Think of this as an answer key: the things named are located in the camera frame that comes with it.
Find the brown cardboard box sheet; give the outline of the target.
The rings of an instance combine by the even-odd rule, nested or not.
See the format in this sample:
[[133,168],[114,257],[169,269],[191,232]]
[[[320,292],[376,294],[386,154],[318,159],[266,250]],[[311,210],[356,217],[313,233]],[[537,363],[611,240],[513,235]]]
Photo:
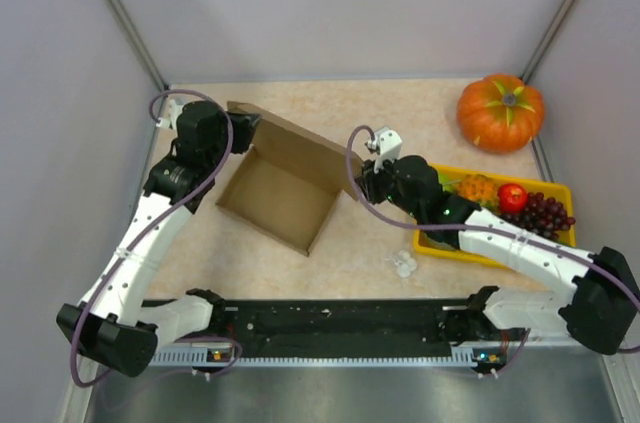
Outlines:
[[342,194],[356,200],[347,174],[363,160],[346,148],[251,103],[227,109],[258,115],[251,147],[216,205],[229,216],[279,243],[310,255]]

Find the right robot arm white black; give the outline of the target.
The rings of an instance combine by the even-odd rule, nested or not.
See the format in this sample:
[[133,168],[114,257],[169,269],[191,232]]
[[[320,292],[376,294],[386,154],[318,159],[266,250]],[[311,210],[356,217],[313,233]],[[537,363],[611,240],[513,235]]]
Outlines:
[[417,155],[378,164],[367,160],[350,183],[369,210],[388,202],[431,240],[489,258],[547,287],[540,294],[503,288],[476,294],[469,331],[487,339],[500,329],[568,333],[604,355],[635,353],[623,341],[639,313],[639,288],[626,258],[603,247],[592,253],[546,240],[446,191],[437,171]]

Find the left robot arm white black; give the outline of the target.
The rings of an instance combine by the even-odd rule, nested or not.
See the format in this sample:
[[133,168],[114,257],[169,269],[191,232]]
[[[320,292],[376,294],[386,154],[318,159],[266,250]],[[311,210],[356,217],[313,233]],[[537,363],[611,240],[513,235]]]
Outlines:
[[83,386],[79,357],[137,377],[156,353],[189,336],[216,339],[226,330],[222,297],[192,289],[159,306],[144,303],[173,240],[195,215],[232,154],[249,150],[261,120],[223,109],[211,99],[171,100],[157,127],[174,131],[168,153],[150,170],[137,209],[100,277],[77,304],[65,304],[56,323],[71,345],[74,382]]

